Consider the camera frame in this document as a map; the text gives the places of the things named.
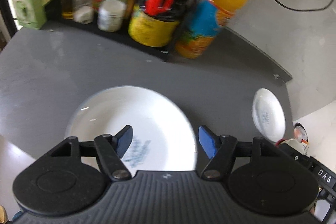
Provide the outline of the blue print deep plate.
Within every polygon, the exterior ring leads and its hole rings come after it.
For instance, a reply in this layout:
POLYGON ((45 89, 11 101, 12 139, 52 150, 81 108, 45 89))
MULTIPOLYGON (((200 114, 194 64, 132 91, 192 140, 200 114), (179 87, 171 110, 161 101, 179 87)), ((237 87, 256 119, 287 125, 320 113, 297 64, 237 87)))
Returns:
POLYGON ((121 160, 132 175, 195 170, 197 141, 189 120, 174 102, 150 89, 118 86, 92 95, 74 112, 65 136, 92 141, 116 135, 126 125, 133 140, 121 160))

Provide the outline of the small white bakery plate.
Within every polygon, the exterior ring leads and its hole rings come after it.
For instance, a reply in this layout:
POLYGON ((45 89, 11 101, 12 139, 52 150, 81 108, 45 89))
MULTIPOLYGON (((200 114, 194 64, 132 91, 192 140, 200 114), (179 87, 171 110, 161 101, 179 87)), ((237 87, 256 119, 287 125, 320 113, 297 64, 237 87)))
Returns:
POLYGON ((269 141, 276 143, 285 135, 286 123, 282 106, 277 97, 268 89, 260 88, 253 98, 252 119, 269 141))

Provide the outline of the cream bowl back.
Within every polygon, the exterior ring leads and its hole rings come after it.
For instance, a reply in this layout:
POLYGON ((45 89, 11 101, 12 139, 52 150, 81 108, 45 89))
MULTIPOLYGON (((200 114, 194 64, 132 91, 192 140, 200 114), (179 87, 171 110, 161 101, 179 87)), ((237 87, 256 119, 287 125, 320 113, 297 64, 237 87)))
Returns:
POLYGON ((299 153, 306 155, 307 150, 309 148, 309 143, 305 140, 298 141, 297 139, 288 139, 285 141, 285 143, 289 146, 291 146, 293 149, 298 151, 299 153))

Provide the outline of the red and black bowl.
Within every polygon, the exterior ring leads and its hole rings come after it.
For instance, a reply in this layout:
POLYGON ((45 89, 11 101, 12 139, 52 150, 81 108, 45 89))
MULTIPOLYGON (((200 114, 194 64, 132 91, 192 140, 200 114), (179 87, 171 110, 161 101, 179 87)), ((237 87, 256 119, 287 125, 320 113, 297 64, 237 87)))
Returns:
POLYGON ((274 145, 276 147, 278 147, 281 143, 283 143, 284 141, 286 141, 286 139, 280 139, 279 141, 277 141, 274 145))

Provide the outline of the pot with packets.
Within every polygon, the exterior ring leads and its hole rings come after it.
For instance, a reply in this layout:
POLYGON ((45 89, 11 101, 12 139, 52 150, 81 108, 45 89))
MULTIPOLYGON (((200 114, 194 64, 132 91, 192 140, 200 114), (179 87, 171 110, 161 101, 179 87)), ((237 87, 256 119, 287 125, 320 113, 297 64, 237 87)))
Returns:
POLYGON ((303 127, 301 123, 296 123, 294 125, 294 138, 299 143, 309 144, 309 138, 306 129, 303 127))

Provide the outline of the black spice rack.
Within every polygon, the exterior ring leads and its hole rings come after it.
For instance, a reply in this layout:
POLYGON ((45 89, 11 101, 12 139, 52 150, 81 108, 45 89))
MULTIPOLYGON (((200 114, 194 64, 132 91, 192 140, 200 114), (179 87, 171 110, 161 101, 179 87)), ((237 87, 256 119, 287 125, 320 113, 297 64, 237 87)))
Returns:
POLYGON ((195 10, 197 0, 135 0, 130 18, 114 31, 98 27, 98 16, 92 23, 81 24, 64 19, 60 5, 51 19, 67 26, 125 44, 166 61, 169 52, 182 35, 187 17, 195 10))

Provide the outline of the soy sauce bottle yellow label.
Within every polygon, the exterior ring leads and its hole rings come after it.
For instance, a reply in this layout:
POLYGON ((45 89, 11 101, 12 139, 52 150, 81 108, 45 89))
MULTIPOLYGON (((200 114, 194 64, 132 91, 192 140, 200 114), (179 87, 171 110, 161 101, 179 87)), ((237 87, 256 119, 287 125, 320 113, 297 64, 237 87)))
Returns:
POLYGON ((154 48, 167 46, 185 17, 189 0, 137 0, 128 33, 136 42, 154 48))

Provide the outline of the white cap pill jar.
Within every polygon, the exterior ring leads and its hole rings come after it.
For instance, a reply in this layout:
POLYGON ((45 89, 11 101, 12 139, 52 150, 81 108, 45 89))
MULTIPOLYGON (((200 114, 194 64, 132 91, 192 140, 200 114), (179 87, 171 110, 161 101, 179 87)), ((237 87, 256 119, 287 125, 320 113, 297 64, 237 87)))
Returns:
POLYGON ((97 26, 105 32, 118 31, 126 13, 127 0, 102 0, 98 9, 97 26))

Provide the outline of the small glass spice jar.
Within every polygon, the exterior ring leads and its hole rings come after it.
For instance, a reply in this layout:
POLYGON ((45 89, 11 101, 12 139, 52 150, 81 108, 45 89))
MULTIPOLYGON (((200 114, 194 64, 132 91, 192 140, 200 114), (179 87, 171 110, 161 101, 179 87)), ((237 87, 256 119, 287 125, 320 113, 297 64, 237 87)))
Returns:
POLYGON ((73 20, 81 24, 89 24, 93 22, 94 9, 93 0, 73 0, 73 20))

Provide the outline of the orange juice bottle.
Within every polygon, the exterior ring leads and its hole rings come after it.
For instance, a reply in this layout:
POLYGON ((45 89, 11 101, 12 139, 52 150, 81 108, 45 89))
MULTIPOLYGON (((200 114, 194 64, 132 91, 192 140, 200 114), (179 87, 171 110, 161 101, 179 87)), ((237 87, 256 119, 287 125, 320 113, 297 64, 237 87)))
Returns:
POLYGON ((200 0, 175 44, 175 50, 187 59, 196 59, 248 0, 200 0))

